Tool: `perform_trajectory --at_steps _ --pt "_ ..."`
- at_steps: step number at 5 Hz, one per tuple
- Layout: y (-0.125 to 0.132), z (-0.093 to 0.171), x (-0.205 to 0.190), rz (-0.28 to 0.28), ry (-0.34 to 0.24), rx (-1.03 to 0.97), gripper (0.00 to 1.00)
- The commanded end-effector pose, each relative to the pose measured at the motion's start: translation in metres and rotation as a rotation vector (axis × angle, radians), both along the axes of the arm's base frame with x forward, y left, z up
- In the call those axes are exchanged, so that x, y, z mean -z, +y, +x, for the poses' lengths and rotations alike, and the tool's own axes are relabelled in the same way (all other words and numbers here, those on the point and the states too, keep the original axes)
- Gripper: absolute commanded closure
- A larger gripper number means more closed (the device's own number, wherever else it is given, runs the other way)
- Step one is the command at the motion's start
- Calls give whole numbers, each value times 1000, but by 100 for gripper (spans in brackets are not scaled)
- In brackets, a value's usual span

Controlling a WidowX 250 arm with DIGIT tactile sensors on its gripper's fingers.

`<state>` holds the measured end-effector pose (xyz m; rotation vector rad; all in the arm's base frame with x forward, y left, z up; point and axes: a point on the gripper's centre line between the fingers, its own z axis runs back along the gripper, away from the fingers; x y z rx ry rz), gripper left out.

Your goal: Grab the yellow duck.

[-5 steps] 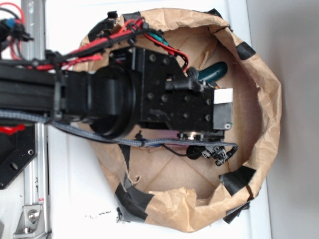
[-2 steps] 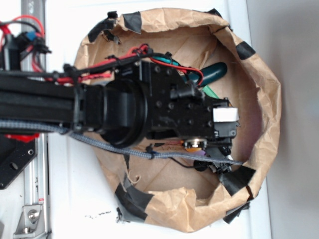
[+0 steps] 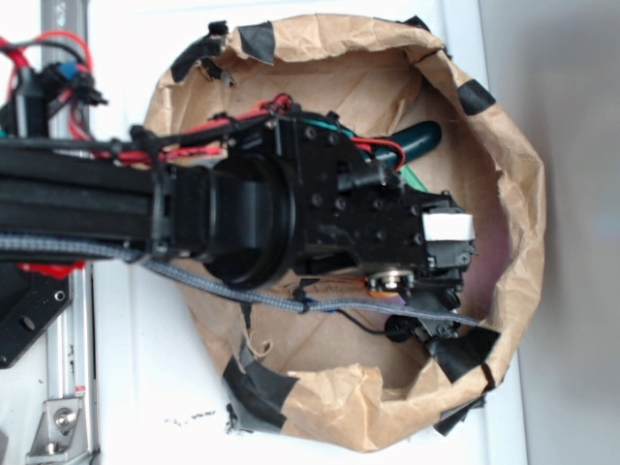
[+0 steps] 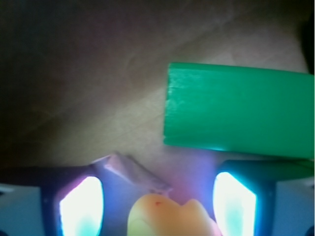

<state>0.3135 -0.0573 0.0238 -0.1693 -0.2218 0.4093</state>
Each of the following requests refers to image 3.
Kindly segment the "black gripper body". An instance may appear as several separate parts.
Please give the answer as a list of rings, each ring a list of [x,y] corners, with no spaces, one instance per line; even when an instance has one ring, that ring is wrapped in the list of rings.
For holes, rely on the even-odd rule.
[[[398,144],[355,136],[317,113],[283,116],[276,134],[295,175],[296,274],[399,277],[399,293],[413,305],[459,307],[476,234],[449,192],[411,188]],[[395,166],[374,157],[379,145],[395,149]]]

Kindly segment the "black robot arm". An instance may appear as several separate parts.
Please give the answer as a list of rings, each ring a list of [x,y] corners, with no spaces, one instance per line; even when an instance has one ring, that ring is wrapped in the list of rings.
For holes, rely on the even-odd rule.
[[[1,143],[1,257],[71,264],[191,259],[229,288],[294,272],[454,298],[475,254],[473,219],[449,193],[409,186],[357,141],[289,110],[131,145],[150,167],[85,159],[87,142]]]

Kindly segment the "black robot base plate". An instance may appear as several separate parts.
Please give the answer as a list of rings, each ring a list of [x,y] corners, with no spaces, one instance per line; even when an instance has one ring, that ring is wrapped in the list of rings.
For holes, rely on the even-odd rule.
[[[1,368],[13,367],[72,302],[71,280],[1,263]]]

